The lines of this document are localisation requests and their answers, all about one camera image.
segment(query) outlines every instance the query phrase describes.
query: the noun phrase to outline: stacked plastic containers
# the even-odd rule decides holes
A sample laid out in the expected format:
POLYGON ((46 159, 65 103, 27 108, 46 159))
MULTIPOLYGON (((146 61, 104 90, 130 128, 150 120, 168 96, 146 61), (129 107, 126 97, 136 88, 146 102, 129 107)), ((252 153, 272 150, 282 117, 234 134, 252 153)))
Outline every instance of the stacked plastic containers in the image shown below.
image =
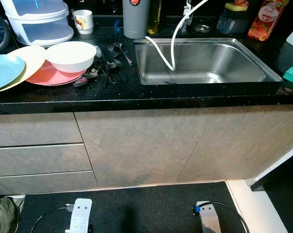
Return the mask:
POLYGON ((62 0, 0 0, 9 22, 24 45, 49 47, 70 40, 68 6, 62 0))

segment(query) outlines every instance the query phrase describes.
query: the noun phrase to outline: white bowl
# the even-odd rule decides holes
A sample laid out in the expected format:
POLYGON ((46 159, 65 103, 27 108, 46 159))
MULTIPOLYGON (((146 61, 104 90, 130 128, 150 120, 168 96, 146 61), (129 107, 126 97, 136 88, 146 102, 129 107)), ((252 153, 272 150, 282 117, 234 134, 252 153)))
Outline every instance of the white bowl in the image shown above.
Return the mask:
POLYGON ((75 73, 88 69, 97 49, 92 44, 69 41, 53 45, 47 50, 47 60, 58 70, 75 73))

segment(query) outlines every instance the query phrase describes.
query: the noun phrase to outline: black floor mat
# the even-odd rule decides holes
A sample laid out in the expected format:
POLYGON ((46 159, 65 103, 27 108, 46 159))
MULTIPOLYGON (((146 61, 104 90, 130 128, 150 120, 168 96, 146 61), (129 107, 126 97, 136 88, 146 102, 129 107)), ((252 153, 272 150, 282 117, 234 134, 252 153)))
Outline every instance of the black floor mat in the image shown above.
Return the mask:
MULTIPOLYGON (((89 224, 95 233, 200 233, 200 219, 192 216, 197 201, 213 200, 234 206, 225 182, 116 190, 27 195, 18 233, 29 233, 40 215, 55 207, 92 199, 89 224)), ((238 217, 215 206, 223 233, 243 233, 238 217)), ((62 233, 71 213, 57 210, 37 225, 34 233, 62 233)))

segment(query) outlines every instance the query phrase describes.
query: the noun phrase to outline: blue plate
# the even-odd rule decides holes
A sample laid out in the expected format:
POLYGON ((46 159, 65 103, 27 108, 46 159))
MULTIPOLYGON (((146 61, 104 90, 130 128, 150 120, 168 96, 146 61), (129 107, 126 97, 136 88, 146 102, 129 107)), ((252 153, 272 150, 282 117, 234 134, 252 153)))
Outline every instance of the blue plate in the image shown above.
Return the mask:
POLYGON ((0 88, 16 79, 24 70, 25 62, 13 55, 0 55, 0 88))

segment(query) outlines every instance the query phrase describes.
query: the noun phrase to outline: faucet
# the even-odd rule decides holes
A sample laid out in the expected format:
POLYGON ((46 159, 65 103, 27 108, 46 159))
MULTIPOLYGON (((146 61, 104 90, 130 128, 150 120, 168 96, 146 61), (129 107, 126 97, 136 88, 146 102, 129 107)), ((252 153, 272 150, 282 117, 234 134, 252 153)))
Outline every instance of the faucet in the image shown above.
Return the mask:
MULTIPOLYGON (((191 0, 186 1, 186 5, 184 6, 183 16, 186 15, 191 10, 191 0)), ((193 18, 193 14, 191 14, 182 24, 181 31, 186 31, 187 26, 191 24, 191 20, 193 18)))

